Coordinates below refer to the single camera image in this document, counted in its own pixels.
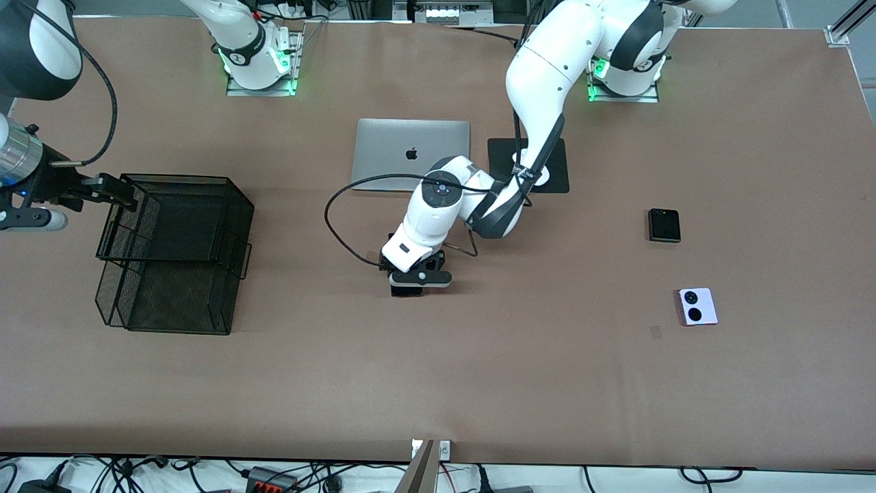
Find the black slab smartphone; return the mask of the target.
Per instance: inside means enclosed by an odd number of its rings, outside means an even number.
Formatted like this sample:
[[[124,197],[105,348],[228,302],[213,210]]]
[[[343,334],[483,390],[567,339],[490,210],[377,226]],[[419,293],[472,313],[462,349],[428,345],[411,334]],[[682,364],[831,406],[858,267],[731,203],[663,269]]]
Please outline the black slab smartphone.
[[[419,284],[414,283],[413,285],[407,285],[407,283],[411,282],[411,275],[414,270],[419,268],[420,263],[422,263],[423,258],[420,257],[413,262],[412,265],[408,268],[408,271],[402,271],[395,265],[388,257],[383,257],[384,261],[391,262],[396,268],[396,271],[387,274],[387,278],[390,281],[390,291],[393,297],[400,297],[401,299],[406,299],[407,297],[417,297],[422,296],[423,288],[420,287]]]

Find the white computer mouse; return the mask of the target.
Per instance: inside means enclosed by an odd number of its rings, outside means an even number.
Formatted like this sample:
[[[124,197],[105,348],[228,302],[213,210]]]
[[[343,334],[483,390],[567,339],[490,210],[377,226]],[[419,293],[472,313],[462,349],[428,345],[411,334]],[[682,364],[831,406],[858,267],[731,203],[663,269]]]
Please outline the white computer mouse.
[[[526,156],[527,152],[528,152],[527,149],[522,149],[519,151],[519,153],[517,153],[517,152],[512,153],[512,162],[516,164],[520,159],[522,159],[523,157]],[[550,171],[548,170],[547,166],[542,166],[541,174],[539,174],[539,177],[538,177],[537,181],[535,181],[534,186],[536,188],[544,186],[545,184],[548,183],[549,180],[550,180]]]

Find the black mouse pad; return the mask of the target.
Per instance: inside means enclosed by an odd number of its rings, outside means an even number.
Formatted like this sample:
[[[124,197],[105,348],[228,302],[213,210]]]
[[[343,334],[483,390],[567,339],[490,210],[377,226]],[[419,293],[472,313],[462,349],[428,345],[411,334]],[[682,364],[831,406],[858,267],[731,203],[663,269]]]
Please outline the black mouse pad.
[[[489,158],[489,175],[497,181],[506,181],[513,170],[513,154],[516,150],[513,138],[489,138],[487,141]],[[560,138],[545,163],[545,170],[550,173],[544,184],[532,188],[536,194],[567,194],[570,191],[569,175],[567,175],[567,154],[565,140]]]

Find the black power strip orange switches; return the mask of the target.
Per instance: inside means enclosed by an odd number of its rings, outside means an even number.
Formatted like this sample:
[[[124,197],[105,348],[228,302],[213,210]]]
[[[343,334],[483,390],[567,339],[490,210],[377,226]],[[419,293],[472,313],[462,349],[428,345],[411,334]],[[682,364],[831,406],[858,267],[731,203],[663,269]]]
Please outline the black power strip orange switches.
[[[245,493],[291,493],[298,484],[294,475],[263,467],[244,469],[242,477],[246,479]]]

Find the black flip phone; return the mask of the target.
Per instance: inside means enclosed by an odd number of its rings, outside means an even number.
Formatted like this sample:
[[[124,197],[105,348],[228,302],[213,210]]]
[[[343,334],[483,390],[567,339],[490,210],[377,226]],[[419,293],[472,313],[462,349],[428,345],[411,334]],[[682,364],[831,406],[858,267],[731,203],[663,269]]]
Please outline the black flip phone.
[[[653,208],[648,211],[648,240],[652,242],[681,242],[681,221],[677,210]]]

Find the aluminium profile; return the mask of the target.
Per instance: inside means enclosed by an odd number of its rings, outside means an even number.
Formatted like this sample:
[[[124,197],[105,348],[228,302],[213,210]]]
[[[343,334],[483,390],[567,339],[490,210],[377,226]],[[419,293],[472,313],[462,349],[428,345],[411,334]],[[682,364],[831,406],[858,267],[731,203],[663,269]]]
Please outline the aluminium profile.
[[[841,46],[849,43],[849,36],[876,14],[876,0],[856,0],[852,6],[842,13],[832,25],[826,29],[826,40],[829,45]]]

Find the silver laptop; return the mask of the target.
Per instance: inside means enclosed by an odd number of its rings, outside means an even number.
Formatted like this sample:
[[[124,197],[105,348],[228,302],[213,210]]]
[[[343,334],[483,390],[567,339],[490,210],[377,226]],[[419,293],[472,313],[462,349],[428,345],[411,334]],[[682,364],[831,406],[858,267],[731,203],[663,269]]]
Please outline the silver laptop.
[[[468,121],[361,118],[351,181],[390,174],[425,175],[443,158],[469,157]]]

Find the black mesh two-tier tray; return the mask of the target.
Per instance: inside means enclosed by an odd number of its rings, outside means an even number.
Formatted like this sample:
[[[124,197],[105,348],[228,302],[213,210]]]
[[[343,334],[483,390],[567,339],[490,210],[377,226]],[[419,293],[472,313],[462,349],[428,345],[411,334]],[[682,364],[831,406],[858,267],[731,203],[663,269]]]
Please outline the black mesh two-tier tray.
[[[227,177],[124,174],[96,256],[104,324],[145,333],[227,335],[249,265],[255,206]]]

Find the lavender flip phone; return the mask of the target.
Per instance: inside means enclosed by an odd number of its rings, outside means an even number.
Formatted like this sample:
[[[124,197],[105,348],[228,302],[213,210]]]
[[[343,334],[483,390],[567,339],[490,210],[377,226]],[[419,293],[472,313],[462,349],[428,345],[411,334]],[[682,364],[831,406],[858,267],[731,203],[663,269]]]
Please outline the lavender flip phone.
[[[713,327],[719,324],[710,288],[681,288],[676,291],[676,299],[683,327]]]

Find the metal frame with white connectors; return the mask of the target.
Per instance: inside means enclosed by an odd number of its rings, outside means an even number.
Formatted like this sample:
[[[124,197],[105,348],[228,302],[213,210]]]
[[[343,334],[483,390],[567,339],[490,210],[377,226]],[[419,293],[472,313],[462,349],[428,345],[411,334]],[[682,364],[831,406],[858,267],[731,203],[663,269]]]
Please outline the metal frame with white connectors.
[[[445,26],[494,22],[492,0],[392,0],[391,15],[392,20]]]

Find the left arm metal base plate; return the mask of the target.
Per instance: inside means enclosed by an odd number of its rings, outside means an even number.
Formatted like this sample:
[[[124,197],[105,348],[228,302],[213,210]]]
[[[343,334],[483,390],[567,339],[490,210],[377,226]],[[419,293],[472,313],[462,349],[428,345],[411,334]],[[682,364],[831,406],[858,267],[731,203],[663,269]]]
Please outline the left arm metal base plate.
[[[608,60],[593,58],[586,70],[588,98],[591,102],[657,103],[657,72],[620,70]]]

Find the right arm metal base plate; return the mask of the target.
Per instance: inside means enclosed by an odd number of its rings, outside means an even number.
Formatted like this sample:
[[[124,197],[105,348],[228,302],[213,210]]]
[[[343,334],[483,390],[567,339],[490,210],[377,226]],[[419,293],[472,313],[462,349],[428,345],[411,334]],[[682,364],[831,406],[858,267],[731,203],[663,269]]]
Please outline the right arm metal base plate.
[[[267,71],[267,75],[259,76],[259,86],[249,88],[239,84],[228,65],[223,68],[227,75],[226,94],[228,96],[252,97],[293,97],[298,89],[300,74],[303,32],[291,31],[282,36],[278,46],[266,49],[265,57],[269,64],[259,62],[257,65]]]

